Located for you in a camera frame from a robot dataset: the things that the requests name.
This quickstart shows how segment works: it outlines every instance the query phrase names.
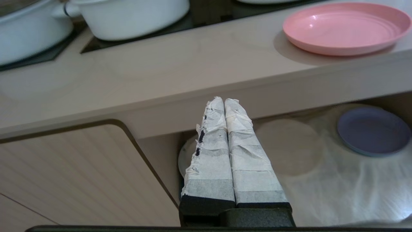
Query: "cabinet door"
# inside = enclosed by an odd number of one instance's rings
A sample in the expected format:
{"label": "cabinet door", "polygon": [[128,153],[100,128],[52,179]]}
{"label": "cabinet door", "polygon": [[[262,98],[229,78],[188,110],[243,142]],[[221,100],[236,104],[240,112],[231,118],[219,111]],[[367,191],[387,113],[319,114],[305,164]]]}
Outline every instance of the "cabinet door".
{"label": "cabinet door", "polygon": [[0,192],[62,225],[179,226],[127,128],[101,123],[0,144]]}
{"label": "cabinet door", "polygon": [[37,225],[56,223],[0,194],[0,231],[24,232]]}

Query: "kitchen counter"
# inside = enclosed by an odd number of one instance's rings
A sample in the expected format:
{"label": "kitchen counter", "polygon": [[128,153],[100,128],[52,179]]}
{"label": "kitchen counter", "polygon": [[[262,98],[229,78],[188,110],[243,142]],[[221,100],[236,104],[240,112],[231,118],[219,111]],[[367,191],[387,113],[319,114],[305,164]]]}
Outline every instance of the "kitchen counter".
{"label": "kitchen counter", "polygon": [[[386,4],[412,15],[409,0],[358,2]],[[80,54],[93,37],[87,29],[55,61],[0,72],[0,136],[267,86],[274,87],[274,95],[256,95],[249,104],[262,97],[277,102],[281,107],[271,114],[412,90],[412,33],[367,56],[310,54],[291,45],[282,32],[284,19],[304,7]],[[148,112],[144,118],[151,118]],[[138,137],[186,129],[158,129]]]}

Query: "black glass stovetop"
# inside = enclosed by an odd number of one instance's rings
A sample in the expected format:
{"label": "black glass stovetop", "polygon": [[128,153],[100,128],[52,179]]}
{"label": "black glass stovetop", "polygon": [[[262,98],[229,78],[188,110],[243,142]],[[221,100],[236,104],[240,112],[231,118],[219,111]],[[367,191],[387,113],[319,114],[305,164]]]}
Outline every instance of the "black glass stovetop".
{"label": "black glass stovetop", "polygon": [[320,1],[326,0],[296,0],[269,5],[246,4],[236,0],[190,0],[190,11],[182,19],[162,30],[120,41],[104,41],[94,37],[81,53]]}
{"label": "black glass stovetop", "polygon": [[54,45],[53,47],[37,53],[36,55],[33,55],[31,57],[25,58],[23,60],[11,63],[11,64],[6,64],[6,65],[0,65],[0,72],[9,70],[9,69],[16,69],[20,68],[23,66],[27,65],[32,65],[32,64],[37,64],[37,63],[42,63],[42,62],[47,62],[56,59],[63,51],[64,49],[80,34],[83,29],[86,28],[86,23],[84,22],[78,22],[74,24],[74,29],[72,33],[65,38],[63,41],[59,42],[58,44]]}

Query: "pot lid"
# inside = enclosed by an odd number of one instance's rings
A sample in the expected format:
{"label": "pot lid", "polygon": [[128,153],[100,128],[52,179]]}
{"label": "pot lid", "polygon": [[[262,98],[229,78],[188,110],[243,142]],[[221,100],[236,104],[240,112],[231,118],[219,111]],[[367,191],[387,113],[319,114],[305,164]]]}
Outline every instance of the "pot lid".
{"label": "pot lid", "polygon": [[40,0],[0,0],[0,17],[32,5]]}

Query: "countertop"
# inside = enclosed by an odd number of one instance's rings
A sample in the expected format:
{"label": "countertop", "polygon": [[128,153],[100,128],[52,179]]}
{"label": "countertop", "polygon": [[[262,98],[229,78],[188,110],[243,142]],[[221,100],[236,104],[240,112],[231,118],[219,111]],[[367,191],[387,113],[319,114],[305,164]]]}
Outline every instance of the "countertop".
{"label": "countertop", "polygon": [[[412,15],[410,0],[357,2],[390,5]],[[93,37],[86,29],[55,61],[0,72],[0,135],[362,66],[400,61],[410,70],[412,33],[391,48],[356,58],[324,57],[294,47],[282,23],[304,7],[80,54]],[[396,82],[390,90],[368,96],[412,90],[408,79],[396,78],[387,77]]]}

